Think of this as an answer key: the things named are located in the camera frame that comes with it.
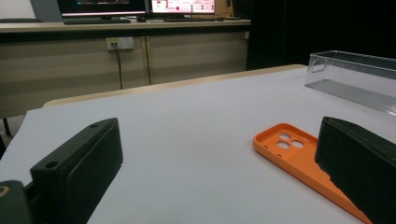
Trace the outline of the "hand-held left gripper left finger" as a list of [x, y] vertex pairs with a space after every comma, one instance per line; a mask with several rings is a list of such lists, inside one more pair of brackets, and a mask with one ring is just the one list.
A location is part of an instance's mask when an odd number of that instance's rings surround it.
[[31, 168], [47, 224], [86, 224], [123, 163], [117, 119], [95, 122]]

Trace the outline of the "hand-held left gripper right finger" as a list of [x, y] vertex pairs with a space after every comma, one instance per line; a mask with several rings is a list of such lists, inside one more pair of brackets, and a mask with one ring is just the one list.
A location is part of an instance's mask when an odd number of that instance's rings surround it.
[[342, 119], [322, 119], [315, 162], [374, 224], [396, 224], [396, 144]]

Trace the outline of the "orange phone case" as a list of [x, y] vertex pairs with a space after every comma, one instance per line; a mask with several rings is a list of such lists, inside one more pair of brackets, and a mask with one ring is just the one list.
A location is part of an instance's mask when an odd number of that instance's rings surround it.
[[318, 139], [288, 123], [279, 123], [252, 140], [254, 149], [268, 161], [365, 224], [372, 221], [348, 199], [315, 162]]

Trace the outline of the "clear plastic box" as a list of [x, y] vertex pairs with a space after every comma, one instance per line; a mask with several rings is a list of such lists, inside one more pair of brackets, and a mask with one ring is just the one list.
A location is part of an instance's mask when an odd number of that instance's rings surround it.
[[396, 117], [396, 59], [341, 50], [311, 53], [305, 86]]

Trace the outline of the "white table cover sheet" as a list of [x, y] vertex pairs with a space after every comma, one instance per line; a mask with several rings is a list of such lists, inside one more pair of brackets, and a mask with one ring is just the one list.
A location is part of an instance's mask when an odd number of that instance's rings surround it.
[[123, 165], [90, 224], [356, 224], [258, 154], [278, 123], [317, 134], [324, 117], [396, 143], [396, 117], [307, 88], [304, 69], [32, 110], [0, 160], [0, 181], [29, 182], [42, 158], [115, 118]]

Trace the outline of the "wooden table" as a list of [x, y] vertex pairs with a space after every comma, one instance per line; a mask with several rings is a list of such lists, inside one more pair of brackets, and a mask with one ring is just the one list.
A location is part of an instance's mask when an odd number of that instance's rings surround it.
[[56, 106], [56, 105], [66, 105], [66, 104], [72, 104], [72, 103], [84, 102], [84, 101], [90, 101], [90, 100], [96, 100], [96, 99], [103, 99], [103, 98], [109, 98], [109, 97], [116, 97], [116, 96], [122, 96], [122, 95], [131, 95], [131, 94], [153, 92], [153, 91], [164, 91], [164, 90], [169, 90], [169, 89], [174, 89], [174, 88], [186, 87], [186, 86], [190, 86], [190, 85], [197, 85], [197, 84], [222, 81], [222, 80], [234, 79], [234, 78], [240, 78], [240, 77], [251, 77], [251, 76], [257, 76], [257, 75], [272, 74], [272, 73], [277, 73], [277, 72], [286, 72], [289, 70], [295, 70], [295, 69], [301, 69], [301, 68], [305, 69], [305, 68], [307, 68], [307, 65], [302, 65], [302, 64], [281, 65], [281, 66], [255, 69], [255, 70], [236, 72], [236, 73], [229, 73], [229, 74], [223, 74], [223, 75], [217, 75], [217, 76], [199, 77], [199, 78], [167, 82], [167, 83], [161, 83], [161, 84], [155, 84], [155, 85], [148, 85], [148, 86], [125, 89], [125, 90], [106, 91], [106, 92], [99, 92], [99, 93], [93, 93], [93, 94], [85, 94], [85, 95], [80, 95], [80, 96], [66, 97], [66, 98], [62, 98], [62, 99], [51, 100], [49, 102], [46, 102], [42, 106], [42, 108]]

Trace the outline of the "black keyboard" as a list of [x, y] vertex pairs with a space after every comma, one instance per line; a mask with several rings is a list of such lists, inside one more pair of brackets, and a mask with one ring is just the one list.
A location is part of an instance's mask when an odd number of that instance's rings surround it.
[[93, 19], [70, 19], [64, 20], [66, 25], [80, 25], [80, 24], [110, 24], [110, 23], [131, 23], [127, 19], [112, 19], [112, 18], [93, 18]]
[[165, 22], [224, 21], [223, 18], [165, 18]]

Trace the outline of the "black curtain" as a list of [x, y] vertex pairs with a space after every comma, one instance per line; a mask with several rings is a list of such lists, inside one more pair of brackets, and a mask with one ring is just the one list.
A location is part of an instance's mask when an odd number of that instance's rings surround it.
[[252, 0], [248, 70], [326, 50], [396, 59], [396, 0]]

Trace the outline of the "long wooden counter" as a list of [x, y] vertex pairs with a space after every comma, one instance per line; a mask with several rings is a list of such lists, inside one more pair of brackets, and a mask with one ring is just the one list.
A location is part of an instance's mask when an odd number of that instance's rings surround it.
[[[0, 118], [51, 100], [246, 67], [248, 21], [0, 24]], [[109, 37], [134, 38], [108, 50]]]

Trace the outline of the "dark computer monitor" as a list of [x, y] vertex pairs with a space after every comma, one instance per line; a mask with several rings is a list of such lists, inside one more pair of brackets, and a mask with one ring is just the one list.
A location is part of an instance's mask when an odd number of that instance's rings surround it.
[[61, 16], [102, 17], [144, 14], [145, 0], [56, 0]]

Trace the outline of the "bright computer monitor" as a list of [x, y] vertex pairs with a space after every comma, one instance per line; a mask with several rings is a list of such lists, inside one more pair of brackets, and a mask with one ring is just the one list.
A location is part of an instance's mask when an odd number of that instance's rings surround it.
[[150, 0], [152, 13], [214, 14], [216, 0]]

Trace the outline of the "white wall power outlet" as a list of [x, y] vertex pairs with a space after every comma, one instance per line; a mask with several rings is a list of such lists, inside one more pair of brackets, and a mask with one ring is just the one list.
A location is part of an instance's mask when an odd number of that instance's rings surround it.
[[108, 50], [133, 49], [134, 48], [134, 38], [132, 36], [109, 37], [106, 39], [106, 48]]

